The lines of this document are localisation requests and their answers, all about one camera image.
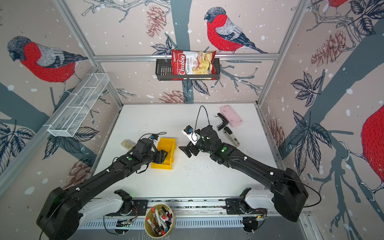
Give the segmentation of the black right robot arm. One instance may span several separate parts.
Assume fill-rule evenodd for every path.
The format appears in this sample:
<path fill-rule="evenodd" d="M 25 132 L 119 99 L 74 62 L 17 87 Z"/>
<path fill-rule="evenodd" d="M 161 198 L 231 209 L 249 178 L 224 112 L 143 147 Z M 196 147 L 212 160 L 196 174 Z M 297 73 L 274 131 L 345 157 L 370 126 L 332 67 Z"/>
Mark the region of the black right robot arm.
<path fill-rule="evenodd" d="M 182 133 L 190 142 L 179 149 L 188 158 L 200 152 L 207 153 L 217 164 L 246 174 L 272 192 L 272 203 L 282 217 L 291 222 L 298 221 L 309 194 L 294 170 L 287 168 L 283 171 L 247 156 L 236 147 L 222 142 L 211 125 L 201 130 L 186 126 Z"/>

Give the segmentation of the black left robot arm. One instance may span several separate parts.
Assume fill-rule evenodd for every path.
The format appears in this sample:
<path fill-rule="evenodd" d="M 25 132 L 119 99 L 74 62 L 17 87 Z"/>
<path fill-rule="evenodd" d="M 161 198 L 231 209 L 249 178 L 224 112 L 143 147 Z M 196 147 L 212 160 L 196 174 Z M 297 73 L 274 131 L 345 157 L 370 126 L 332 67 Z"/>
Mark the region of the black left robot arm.
<path fill-rule="evenodd" d="M 68 189 L 52 190 L 37 218 L 42 234 L 50 240 L 67 240 L 85 218 L 80 210 L 114 183 L 138 172 L 143 165 L 161 164 L 168 152 L 157 150 L 151 139 L 140 139 L 126 154 L 113 160 L 105 170 Z"/>

